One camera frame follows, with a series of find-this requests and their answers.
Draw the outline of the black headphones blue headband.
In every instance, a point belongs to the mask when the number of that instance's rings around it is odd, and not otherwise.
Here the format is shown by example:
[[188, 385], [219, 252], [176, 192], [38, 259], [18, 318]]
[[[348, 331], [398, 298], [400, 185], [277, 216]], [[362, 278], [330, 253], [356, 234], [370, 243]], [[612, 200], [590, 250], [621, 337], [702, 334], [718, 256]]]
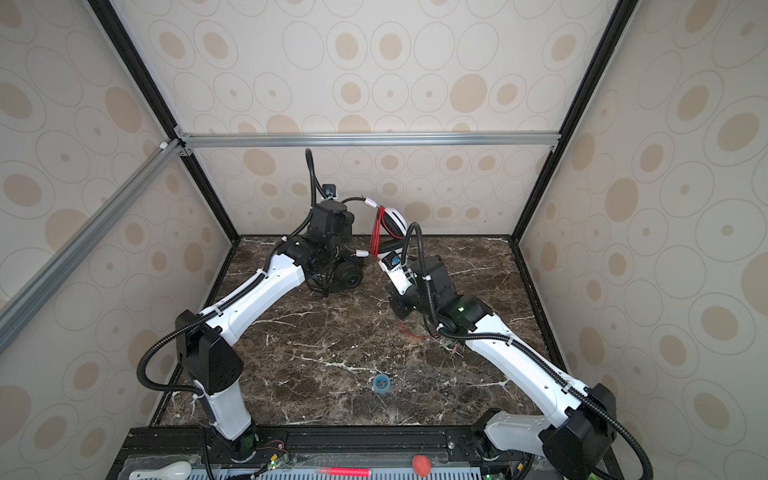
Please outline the black headphones blue headband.
[[322, 296], [357, 288], [364, 278], [363, 262], [337, 260], [323, 272], [315, 273], [306, 281], [309, 289]]

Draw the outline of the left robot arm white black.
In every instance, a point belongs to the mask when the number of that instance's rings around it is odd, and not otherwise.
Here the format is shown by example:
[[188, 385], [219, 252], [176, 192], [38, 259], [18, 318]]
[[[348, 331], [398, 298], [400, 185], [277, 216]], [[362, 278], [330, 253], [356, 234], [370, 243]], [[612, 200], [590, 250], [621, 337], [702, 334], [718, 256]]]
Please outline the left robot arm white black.
[[[184, 391], [201, 400], [217, 433], [228, 441], [240, 439], [252, 425], [239, 385], [244, 362], [234, 350], [246, 330], [273, 304], [300, 285], [326, 274], [333, 276], [346, 262], [352, 269], [342, 287], [355, 287], [362, 270], [343, 252], [351, 240], [354, 215], [334, 199], [333, 187], [320, 185], [312, 150], [305, 150], [309, 171], [310, 211], [291, 235], [282, 238], [264, 266], [221, 301], [194, 314], [182, 312], [176, 329], [152, 345], [136, 368], [140, 384], [160, 392]], [[147, 367], [164, 346], [177, 342], [179, 361], [191, 385], [161, 384], [149, 378]]]

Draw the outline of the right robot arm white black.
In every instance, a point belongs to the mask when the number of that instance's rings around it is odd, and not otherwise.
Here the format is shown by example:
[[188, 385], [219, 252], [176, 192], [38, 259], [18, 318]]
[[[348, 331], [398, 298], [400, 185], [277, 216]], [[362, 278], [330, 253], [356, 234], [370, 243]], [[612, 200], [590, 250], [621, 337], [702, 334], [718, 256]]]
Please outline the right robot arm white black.
[[480, 436], [493, 451], [543, 456], [567, 479], [606, 479], [608, 473], [598, 465], [622, 438], [641, 465], [641, 478], [653, 478], [649, 455], [616, 418], [612, 391], [564, 373], [514, 334], [488, 304], [458, 294], [441, 258], [426, 255], [418, 223], [409, 225], [401, 251], [381, 259], [380, 266], [391, 281], [397, 316], [420, 313], [430, 334], [485, 358], [538, 407], [538, 415], [499, 411], [481, 423]]

